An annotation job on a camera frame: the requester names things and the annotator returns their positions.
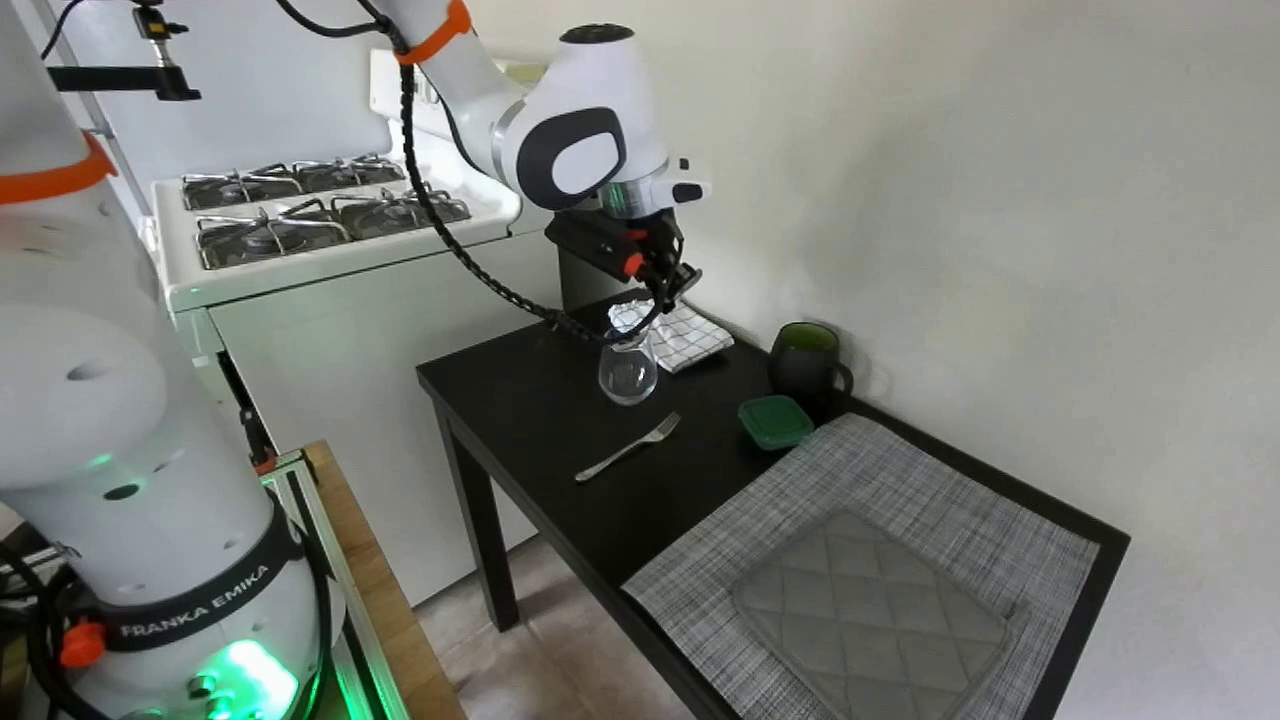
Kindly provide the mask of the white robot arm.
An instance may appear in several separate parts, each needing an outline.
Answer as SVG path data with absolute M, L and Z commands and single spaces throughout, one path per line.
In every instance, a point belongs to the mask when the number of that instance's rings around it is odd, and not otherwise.
M 673 310 L 691 190 L 619 24 L 580 24 L 510 84 L 462 0 L 358 0 L 408 91 L 549 238 Z M 26 664 L 64 720 L 295 720 L 337 646 L 337 588 L 202 402 L 160 279 L 21 24 L 0 24 L 0 501 L 64 568 Z

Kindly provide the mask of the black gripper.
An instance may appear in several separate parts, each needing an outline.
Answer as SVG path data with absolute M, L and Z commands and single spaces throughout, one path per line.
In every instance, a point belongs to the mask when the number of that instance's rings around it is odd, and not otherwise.
M 673 313 L 673 305 L 702 279 L 702 268 L 685 261 L 685 234 L 673 214 L 642 221 L 554 214 L 542 238 L 613 279 L 642 284 L 651 313 Z

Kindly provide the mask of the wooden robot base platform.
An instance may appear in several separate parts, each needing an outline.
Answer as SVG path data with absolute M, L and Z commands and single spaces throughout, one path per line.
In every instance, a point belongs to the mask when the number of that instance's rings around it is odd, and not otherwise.
M 306 720 L 462 720 L 333 448 L 306 443 L 281 455 L 262 485 L 323 549 L 344 600 L 333 672 Z

